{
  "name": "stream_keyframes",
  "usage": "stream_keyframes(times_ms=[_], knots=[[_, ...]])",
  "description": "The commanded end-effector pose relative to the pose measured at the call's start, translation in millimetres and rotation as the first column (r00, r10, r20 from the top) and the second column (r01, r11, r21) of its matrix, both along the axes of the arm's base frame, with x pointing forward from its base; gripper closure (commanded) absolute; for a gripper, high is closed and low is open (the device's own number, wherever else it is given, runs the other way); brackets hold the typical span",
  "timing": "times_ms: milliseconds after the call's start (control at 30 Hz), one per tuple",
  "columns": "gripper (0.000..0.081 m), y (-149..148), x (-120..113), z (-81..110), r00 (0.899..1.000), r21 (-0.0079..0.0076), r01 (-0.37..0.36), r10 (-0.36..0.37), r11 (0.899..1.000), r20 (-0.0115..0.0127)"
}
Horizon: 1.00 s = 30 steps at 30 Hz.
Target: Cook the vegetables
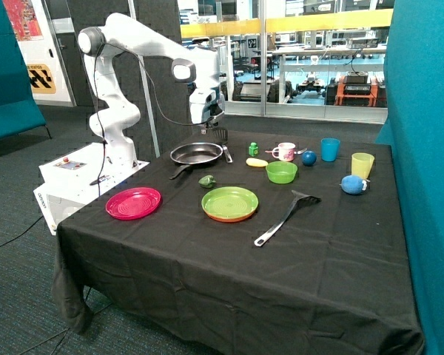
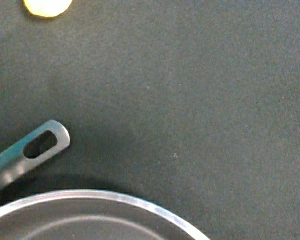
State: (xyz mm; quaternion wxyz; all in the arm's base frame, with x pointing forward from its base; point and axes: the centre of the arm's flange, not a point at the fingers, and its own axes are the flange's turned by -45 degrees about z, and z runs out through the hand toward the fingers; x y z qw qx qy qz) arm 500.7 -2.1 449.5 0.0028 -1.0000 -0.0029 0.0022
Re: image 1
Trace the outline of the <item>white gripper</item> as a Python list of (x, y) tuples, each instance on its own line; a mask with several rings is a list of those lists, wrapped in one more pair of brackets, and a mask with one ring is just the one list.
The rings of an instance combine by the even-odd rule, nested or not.
[(225, 98), (218, 88), (196, 88), (189, 96), (189, 112), (192, 123), (205, 125), (208, 130), (225, 114)]

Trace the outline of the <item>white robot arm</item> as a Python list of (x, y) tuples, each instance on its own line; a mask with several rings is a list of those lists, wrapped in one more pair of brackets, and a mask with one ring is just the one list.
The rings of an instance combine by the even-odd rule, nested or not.
[(138, 123), (140, 109), (121, 91), (112, 60), (124, 52), (139, 56), (172, 59), (171, 73), (177, 82), (194, 83), (189, 111), (195, 125), (207, 125), (223, 117), (225, 99), (221, 93), (220, 61), (216, 50), (188, 49), (164, 37), (129, 16), (113, 13), (102, 27), (88, 27), (78, 34), (87, 76), (96, 98), (107, 108), (90, 117), (90, 127), (106, 143), (110, 165), (117, 171), (137, 164), (133, 141), (124, 129)]

